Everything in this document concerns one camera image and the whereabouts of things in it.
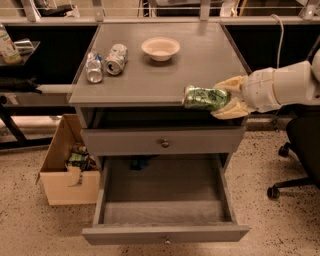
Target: white bowl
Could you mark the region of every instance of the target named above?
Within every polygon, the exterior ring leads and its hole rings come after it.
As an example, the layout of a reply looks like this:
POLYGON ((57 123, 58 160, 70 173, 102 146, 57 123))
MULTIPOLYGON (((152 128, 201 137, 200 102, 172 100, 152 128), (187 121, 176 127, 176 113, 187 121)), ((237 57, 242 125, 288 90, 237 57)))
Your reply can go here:
POLYGON ((151 59, 166 61, 180 50, 180 44, 171 38, 154 37, 144 41, 141 48, 151 59))

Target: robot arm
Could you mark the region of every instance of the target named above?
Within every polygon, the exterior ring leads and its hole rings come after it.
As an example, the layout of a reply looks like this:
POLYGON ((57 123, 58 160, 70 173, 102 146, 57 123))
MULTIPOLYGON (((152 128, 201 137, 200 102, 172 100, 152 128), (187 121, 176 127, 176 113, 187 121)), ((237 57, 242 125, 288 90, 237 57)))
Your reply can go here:
POLYGON ((319 82, 320 50, 312 65, 303 61, 279 69, 267 68, 216 84, 214 88, 231 92, 232 100, 211 114, 219 119, 230 119, 290 104, 320 105, 319 82))

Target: cabinet top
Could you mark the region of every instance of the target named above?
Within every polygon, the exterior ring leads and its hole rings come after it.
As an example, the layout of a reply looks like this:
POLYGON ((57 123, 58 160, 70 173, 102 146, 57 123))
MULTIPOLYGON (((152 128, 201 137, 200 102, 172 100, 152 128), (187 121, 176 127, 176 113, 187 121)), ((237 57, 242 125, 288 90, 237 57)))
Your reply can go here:
POLYGON ((124 71, 118 76, 105 74, 102 82, 91 84, 82 68, 69 99, 71 105, 180 106, 187 85, 211 88, 246 74, 218 23, 102 24, 89 50, 105 58, 117 43, 128 48, 124 71), (175 39, 180 51, 169 61, 151 60, 141 45, 152 37, 175 39))

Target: open cardboard box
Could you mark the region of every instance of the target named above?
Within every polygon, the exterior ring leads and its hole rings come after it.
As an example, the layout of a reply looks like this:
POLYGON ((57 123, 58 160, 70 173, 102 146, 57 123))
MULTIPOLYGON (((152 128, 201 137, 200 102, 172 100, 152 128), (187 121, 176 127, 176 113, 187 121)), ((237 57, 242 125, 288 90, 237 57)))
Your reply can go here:
POLYGON ((99 171, 66 171, 65 161, 72 145, 83 142, 77 115, 66 114, 58 125, 40 170, 40 179, 50 205, 95 204, 97 202, 99 171))

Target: speckled floor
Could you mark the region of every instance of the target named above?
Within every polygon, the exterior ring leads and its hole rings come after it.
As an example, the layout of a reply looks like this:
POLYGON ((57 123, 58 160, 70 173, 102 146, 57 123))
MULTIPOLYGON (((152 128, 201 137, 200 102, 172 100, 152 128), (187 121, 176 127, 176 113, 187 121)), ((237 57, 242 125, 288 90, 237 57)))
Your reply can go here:
POLYGON ((320 190, 284 189, 270 201, 271 184, 304 171, 294 155, 277 155, 287 139, 282 129, 254 127, 248 124, 226 172, 238 223, 250 226, 240 242, 92 246, 81 231, 91 226, 95 206, 48 205, 42 184, 35 184, 47 151, 39 147, 0 152, 0 255, 319 255, 320 190))

